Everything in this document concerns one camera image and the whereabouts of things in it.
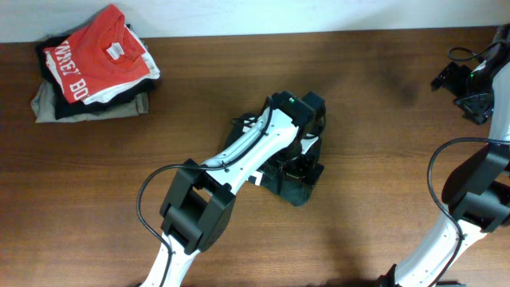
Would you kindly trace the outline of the dark green t-shirt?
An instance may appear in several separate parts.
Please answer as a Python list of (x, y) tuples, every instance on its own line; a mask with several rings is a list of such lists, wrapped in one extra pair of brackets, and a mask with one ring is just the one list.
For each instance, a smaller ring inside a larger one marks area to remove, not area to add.
[[(299, 120), (297, 123), (298, 132), (296, 138), (291, 145), (287, 147), (290, 151), (294, 149), (300, 150), (301, 140), (304, 136), (305, 129), (311, 120)], [(304, 186), (294, 181), (284, 181), (282, 185), (277, 180), (277, 163), (276, 155), (270, 157), (264, 162), (254, 173), (252, 173), (247, 181), (253, 185), (264, 187), (273, 194), (280, 196), (293, 206), (302, 206), (308, 202), (312, 195), (314, 186)]]

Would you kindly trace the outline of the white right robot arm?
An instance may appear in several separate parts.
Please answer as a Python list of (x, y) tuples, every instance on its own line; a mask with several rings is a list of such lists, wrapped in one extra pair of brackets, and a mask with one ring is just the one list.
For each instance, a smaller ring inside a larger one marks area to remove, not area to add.
[(509, 224), (509, 26), (497, 28), (490, 45), (466, 58), (451, 57), (432, 90), (445, 88), (475, 124), (490, 124), (486, 138), (463, 137), (442, 144), (431, 156), (459, 143), (484, 146), (453, 170), (440, 196), (430, 196), (441, 214), (433, 229), (406, 259), (380, 276), (377, 286), (438, 286), (449, 267), (475, 242)]

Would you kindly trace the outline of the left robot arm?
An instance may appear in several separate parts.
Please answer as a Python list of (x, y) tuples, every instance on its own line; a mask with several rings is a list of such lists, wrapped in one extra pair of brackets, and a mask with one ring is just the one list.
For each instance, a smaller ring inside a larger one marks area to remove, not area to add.
[(176, 171), (159, 210), (161, 230), (141, 220), (161, 243), (143, 282), (146, 287), (182, 284), (196, 256), (226, 230), (244, 183), (264, 187), (293, 206), (310, 199), (324, 171), (319, 162), (326, 128), (321, 96), (277, 92), (267, 98), (260, 114), (245, 114), (232, 125), (225, 149), (215, 157), (201, 164), (188, 159), (149, 175), (153, 179), (163, 171)]

